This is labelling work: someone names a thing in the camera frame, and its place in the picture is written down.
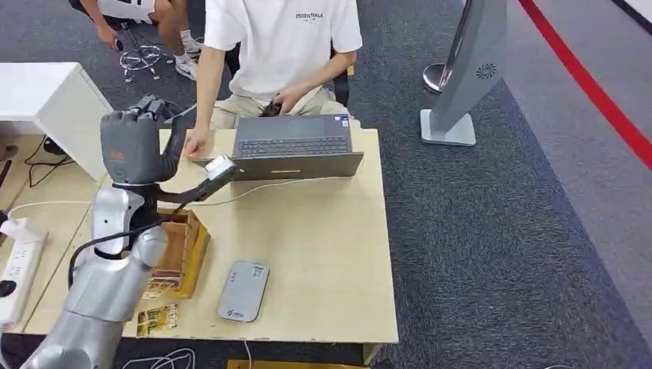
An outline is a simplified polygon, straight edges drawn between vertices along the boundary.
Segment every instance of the power strip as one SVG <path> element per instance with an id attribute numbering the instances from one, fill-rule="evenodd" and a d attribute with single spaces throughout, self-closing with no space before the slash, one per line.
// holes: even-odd
<path id="1" fill-rule="evenodd" d="M 30 229 L 27 218 L 7 220 L 0 231 L 15 239 L 0 280 L 1 327 L 20 321 L 48 233 Z"/>

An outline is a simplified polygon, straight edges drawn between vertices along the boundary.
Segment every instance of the laptop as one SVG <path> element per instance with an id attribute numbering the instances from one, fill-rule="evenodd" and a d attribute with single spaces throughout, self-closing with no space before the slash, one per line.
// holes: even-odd
<path id="1" fill-rule="evenodd" d="M 240 118 L 232 160 L 235 181 L 260 181 L 352 177 L 363 157 L 351 150 L 348 115 L 285 115 Z"/>
<path id="2" fill-rule="evenodd" d="M 348 115 L 240 118 L 233 159 L 351 152 Z"/>

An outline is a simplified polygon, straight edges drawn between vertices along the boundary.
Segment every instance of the red line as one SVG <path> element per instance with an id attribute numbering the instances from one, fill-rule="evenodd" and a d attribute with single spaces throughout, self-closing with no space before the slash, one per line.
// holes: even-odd
<path id="1" fill-rule="evenodd" d="M 541 10 L 534 4 L 534 0 L 519 1 L 523 9 L 525 9 L 525 12 L 530 16 L 530 19 L 532 19 L 534 25 L 537 26 L 541 35 L 544 36 L 547 43 L 553 49 L 561 64 L 566 67 L 575 81 L 584 90 L 584 93 L 587 94 L 595 107 L 630 146 L 634 154 L 652 170 L 652 143 L 645 138 L 636 125 L 618 108 L 616 103 L 611 100 L 609 95 L 600 87 L 577 57 L 573 55 L 573 52 L 566 46 L 564 40 L 561 39 Z"/>

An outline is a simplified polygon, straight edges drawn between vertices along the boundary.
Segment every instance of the white t-shirt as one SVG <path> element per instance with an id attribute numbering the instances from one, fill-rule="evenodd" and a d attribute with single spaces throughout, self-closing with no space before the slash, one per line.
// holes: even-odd
<path id="1" fill-rule="evenodd" d="M 316 75 L 331 57 L 331 41 L 337 52 L 362 46 L 355 0 L 206 0 L 205 44 L 228 51 L 241 42 L 229 88 L 263 105 Z"/>

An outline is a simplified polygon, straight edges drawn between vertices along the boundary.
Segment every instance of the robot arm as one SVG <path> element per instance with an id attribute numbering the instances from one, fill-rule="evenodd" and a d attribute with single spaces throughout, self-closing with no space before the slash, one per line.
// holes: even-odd
<path id="1" fill-rule="evenodd" d="M 205 200 L 232 179 L 235 166 L 223 156 L 207 167 L 207 178 L 196 188 L 181 194 L 161 190 L 158 182 L 176 174 L 185 141 L 185 129 L 173 121 L 160 152 L 158 126 L 175 114 L 166 101 L 147 96 L 102 119 L 102 155 L 114 183 L 95 196 L 94 241 L 80 247 L 71 261 L 63 311 L 22 368 L 109 369 L 125 323 L 167 247 L 157 202 L 182 208 Z M 123 251 L 130 252 L 125 256 Z"/>

